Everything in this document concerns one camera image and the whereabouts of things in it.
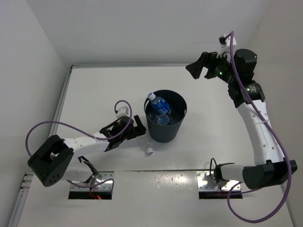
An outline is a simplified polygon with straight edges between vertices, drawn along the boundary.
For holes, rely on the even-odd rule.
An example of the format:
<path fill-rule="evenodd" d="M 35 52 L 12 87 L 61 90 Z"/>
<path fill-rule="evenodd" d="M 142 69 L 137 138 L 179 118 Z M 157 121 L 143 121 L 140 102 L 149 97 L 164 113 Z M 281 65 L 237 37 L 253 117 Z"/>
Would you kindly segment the clear unlabelled plastic bottle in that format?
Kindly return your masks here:
<path fill-rule="evenodd" d="M 152 143 L 149 139 L 139 139 L 139 146 L 146 153 L 147 156 L 150 156 L 153 154 L 153 148 Z"/>

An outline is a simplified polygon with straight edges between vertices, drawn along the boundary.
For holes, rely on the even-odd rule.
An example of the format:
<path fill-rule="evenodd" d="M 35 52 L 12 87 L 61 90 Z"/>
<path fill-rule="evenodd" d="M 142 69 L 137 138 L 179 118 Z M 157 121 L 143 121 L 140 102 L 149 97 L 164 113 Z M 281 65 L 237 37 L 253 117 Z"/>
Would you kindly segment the blue capped plastic bottle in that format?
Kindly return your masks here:
<path fill-rule="evenodd" d="M 148 117 L 156 124 L 166 126 L 169 124 L 169 117 L 162 114 L 148 114 Z"/>

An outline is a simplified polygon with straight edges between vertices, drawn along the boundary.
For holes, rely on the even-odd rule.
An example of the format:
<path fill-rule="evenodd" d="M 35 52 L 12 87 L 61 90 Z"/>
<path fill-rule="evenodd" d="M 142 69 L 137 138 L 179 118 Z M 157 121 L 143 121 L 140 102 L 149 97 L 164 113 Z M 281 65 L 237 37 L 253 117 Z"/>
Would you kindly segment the clear bottle orange blue label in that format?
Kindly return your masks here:
<path fill-rule="evenodd" d="M 178 122 L 180 122 L 183 119 L 182 116 L 180 116 L 179 114 L 174 114 L 174 113 L 170 113 L 168 115 L 168 117 L 169 117 L 168 125 L 177 124 Z"/>

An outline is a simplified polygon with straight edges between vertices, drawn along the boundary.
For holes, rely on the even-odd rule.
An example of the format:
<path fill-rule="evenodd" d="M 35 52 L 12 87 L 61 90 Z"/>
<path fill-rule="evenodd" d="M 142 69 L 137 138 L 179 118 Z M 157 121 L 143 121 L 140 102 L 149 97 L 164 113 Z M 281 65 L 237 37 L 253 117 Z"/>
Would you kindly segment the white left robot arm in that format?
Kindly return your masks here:
<path fill-rule="evenodd" d="M 62 139 L 52 135 L 35 153 L 29 153 L 27 164 L 43 186 L 66 180 L 72 185 L 80 182 L 80 188 L 99 187 L 103 182 L 96 179 L 98 171 L 85 156 L 113 150 L 125 140 L 144 135 L 146 128 L 135 115 L 122 116 L 93 135 L 79 132 L 83 137 Z"/>

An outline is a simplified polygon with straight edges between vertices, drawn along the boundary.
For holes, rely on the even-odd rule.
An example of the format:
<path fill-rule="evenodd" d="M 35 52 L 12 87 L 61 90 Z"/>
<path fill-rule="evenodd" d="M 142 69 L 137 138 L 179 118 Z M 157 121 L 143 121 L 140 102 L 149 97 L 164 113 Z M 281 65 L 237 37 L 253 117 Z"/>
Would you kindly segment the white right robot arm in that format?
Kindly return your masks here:
<path fill-rule="evenodd" d="M 245 123 L 253 147 L 253 166 L 219 164 L 212 177 L 217 182 L 237 180 L 252 190 L 281 185 L 297 170 L 297 164 L 295 160 L 286 162 L 277 140 L 269 130 L 271 125 L 265 95 L 261 85 L 253 80 L 257 55 L 251 50 L 239 49 L 234 54 L 234 62 L 242 85 L 236 80 L 228 58 L 217 52 L 203 52 L 196 62 L 186 66 L 195 79 L 206 68 L 206 79 L 218 77 L 227 83 L 229 96 Z"/>

